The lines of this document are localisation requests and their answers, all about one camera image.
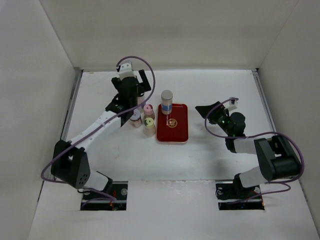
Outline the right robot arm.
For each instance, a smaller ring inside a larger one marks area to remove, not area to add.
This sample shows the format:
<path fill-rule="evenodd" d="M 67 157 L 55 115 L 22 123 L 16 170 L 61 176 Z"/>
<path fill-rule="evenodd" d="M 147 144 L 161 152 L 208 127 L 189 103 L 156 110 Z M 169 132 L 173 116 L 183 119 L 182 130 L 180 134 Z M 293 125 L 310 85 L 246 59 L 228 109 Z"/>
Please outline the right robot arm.
<path fill-rule="evenodd" d="M 232 183 L 216 184 L 216 197 L 219 200 L 244 202 L 263 196 L 261 184 L 282 184 L 298 180 L 304 171 L 305 163 L 298 146 L 286 135 L 269 132 L 253 136 L 245 135 L 246 118 L 236 109 L 237 98 L 227 100 L 225 107 L 217 101 L 212 105 L 196 106 L 205 124 L 218 125 L 225 135 L 226 148 L 234 154 L 251 154 L 257 157 L 258 166 L 234 176 Z"/>

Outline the yellow-green lid spice bottle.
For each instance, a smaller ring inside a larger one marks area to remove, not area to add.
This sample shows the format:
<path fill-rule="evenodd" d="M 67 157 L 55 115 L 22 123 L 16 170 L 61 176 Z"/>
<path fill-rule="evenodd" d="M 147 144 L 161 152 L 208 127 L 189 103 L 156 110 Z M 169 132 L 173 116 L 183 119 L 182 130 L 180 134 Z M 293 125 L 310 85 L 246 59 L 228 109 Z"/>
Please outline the yellow-green lid spice bottle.
<path fill-rule="evenodd" d="M 151 117 L 147 117 L 144 120 L 144 129 L 143 132 L 146 136 L 151 137 L 156 134 L 155 121 Z"/>

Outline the tall jar silver lid back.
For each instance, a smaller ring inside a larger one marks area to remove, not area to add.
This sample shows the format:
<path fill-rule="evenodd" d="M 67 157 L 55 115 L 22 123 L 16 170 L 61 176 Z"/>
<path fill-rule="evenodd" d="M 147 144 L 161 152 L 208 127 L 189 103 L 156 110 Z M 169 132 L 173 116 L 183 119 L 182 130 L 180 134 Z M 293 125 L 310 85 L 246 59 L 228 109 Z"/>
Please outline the tall jar silver lid back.
<path fill-rule="evenodd" d="M 143 102 L 145 101 L 145 93 L 140 93 L 137 96 L 137 104 L 143 106 Z"/>

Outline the sauce jar white lid front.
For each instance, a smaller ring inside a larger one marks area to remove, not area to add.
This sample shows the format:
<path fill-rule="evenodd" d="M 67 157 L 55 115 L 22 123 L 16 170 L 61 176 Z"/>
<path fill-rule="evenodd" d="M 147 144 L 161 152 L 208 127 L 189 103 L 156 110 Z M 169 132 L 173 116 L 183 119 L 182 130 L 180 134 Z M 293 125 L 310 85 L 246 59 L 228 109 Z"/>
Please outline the sauce jar white lid front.
<path fill-rule="evenodd" d="M 133 127 L 139 128 L 142 125 L 141 112 L 138 109 L 134 109 L 129 121 Z"/>

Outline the pink lid spice bottle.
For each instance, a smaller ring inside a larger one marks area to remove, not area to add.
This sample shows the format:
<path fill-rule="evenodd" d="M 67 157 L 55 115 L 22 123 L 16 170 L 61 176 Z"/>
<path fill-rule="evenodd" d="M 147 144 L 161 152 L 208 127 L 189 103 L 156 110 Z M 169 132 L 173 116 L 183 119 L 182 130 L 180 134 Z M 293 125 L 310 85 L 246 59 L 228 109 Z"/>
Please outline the pink lid spice bottle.
<path fill-rule="evenodd" d="M 145 104 L 143 107 L 144 118 L 155 119 L 155 112 L 151 104 Z"/>

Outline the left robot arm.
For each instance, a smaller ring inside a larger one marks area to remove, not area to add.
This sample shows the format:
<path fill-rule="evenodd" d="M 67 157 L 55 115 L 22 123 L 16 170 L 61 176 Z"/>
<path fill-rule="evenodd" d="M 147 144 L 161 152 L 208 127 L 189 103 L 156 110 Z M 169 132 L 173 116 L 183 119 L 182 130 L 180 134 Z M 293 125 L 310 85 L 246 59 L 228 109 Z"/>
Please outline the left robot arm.
<path fill-rule="evenodd" d="M 101 116 L 86 130 L 69 141 L 59 140 L 54 146 L 50 173 L 73 188 L 94 189 L 100 199 L 112 195 L 112 179 L 90 168 L 89 150 L 96 141 L 101 141 L 120 129 L 141 106 L 138 99 L 151 86 L 143 69 L 136 76 L 133 71 L 120 71 L 111 82 L 117 94 L 107 105 Z"/>

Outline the tall jar silver lid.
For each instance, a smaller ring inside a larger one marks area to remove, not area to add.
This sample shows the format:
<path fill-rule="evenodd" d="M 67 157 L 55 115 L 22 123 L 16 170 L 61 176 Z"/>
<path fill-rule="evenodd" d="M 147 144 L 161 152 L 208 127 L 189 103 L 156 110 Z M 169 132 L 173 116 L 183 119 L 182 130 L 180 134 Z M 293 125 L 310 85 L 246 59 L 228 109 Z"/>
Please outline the tall jar silver lid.
<path fill-rule="evenodd" d="M 161 93 L 161 111 L 164 115 L 169 115 L 173 107 L 173 93 L 170 90 L 164 90 Z"/>
<path fill-rule="evenodd" d="M 143 102 L 145 101 L 145 93 L 140 93 L 137 96 L 137 104 L 143 106 Z"/>

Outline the tall jar silver lid front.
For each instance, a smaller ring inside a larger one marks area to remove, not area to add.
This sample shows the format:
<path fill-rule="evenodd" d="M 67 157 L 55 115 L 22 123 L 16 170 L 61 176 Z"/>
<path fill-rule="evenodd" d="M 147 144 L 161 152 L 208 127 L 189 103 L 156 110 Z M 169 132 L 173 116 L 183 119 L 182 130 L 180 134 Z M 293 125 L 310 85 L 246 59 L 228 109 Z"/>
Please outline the tall jar silver lid front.
<path fill-rule="evenodd" d="M 164 115 L 169 115 L 173 107 L 173 93 L 170 90 L 164 90 L 161 93 L 161 111 Z"/>

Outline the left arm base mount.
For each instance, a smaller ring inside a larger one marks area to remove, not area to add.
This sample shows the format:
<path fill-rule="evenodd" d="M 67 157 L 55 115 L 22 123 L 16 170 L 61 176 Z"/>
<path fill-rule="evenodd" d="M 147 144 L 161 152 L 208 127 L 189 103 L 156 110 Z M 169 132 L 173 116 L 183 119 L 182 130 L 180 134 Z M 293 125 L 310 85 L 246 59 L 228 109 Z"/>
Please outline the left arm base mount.
<path fill-rule="evenodd" d="M 81 211 L 126 211 L 128 182 L 114 181 L 105 193 L 97 190 L 79 189 Z"/>

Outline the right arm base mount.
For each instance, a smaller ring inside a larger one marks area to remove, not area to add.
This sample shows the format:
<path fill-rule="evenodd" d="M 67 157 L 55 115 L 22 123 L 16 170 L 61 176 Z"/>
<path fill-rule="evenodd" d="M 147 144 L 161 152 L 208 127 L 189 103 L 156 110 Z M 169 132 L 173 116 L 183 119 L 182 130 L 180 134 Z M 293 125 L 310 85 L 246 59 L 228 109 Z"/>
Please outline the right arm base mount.
<path fill-rule="evenodd" d="M 259 185 L 236 191 L 232 183 L 216 183 L 215 195 L 220 211 L 264 210 L 264 202 Z"/>

